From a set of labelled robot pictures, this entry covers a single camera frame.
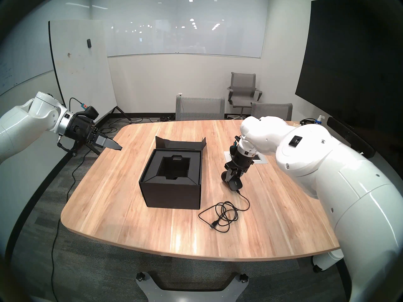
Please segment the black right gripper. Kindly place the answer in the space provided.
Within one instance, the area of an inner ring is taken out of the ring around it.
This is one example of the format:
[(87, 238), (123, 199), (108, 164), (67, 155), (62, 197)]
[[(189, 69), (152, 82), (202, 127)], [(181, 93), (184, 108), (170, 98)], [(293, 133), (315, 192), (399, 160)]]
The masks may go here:
[(232, 159), (224, 165), (226, 169), (224, 172), (224, 182), (230, 182), (233, 175), (235, 175), (236, 179), (240, 179), (247, 172), (250, 165), (253, 165), (253, 158), (254, 156), (248, 157), (242, 153), (234, 153)]

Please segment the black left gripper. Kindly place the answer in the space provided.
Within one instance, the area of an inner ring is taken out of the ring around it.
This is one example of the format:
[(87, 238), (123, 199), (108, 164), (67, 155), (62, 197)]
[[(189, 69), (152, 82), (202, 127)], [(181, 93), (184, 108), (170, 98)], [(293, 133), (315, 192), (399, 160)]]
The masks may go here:
[(122, 150), (122, 146), (112, 138), (104, 133), (97, 133), (94, 120), (98, 115), (98, 112), (77, 112), (73, 114), (67, 125), (67, 138), (85, 143), (97, 155), (100, 155), (101, 152), (95, 146)]

